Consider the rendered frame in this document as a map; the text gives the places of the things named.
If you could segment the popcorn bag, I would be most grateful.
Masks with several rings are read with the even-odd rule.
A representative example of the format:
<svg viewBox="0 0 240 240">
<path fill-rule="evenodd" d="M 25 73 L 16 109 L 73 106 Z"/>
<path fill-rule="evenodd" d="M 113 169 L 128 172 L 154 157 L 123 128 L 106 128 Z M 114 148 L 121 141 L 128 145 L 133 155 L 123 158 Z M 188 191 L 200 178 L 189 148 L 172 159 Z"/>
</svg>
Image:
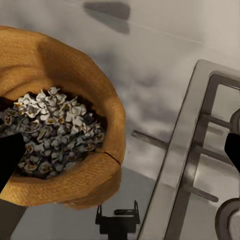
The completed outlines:
<svg viewBox="0 0 240 240">
<path fill-rule="evenodd" d="M 0 199 L 22 207 L 61 203 L 86 197 L 95 187 L 120 170 L 126 151 L 126 112 L 107 75 L 86 53 L 37 31 L 0 25 L 0 112 L 14 107 L 20 98 L 43 92 L 77 97 L 94 122 L 105 132 L 101 149 L 89 153 L 76 168 L 53 179 L 29 176 L 16 167 Z M 0 118 L 0 126 L 4 120 Z"/>
</svg>

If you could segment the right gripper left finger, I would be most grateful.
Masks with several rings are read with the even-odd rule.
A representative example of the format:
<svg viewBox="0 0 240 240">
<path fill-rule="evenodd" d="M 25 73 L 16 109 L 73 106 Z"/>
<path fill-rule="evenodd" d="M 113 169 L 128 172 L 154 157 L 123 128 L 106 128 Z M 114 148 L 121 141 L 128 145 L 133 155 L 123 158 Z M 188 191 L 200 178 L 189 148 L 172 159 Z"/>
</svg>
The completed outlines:
<svg viewBox="0 0 240 240">
<path fill-rule="evenodd" d="M 0 138 L 0 193 L 26 153 L 21 132 Z"/>
</svg>

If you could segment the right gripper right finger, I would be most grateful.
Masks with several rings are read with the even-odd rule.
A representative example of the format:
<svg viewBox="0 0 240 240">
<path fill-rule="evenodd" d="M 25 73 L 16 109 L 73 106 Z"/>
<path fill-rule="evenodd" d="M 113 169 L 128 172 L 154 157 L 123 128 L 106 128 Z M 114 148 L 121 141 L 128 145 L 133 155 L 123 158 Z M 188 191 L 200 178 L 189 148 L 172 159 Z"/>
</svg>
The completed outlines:
<svg viewBox="0 0 240 240">
<path fill-rule="evenodd" d="M 230 132 L 227 136 L 224 150 L 240 172 L 240 134 Z"/>
</svg>

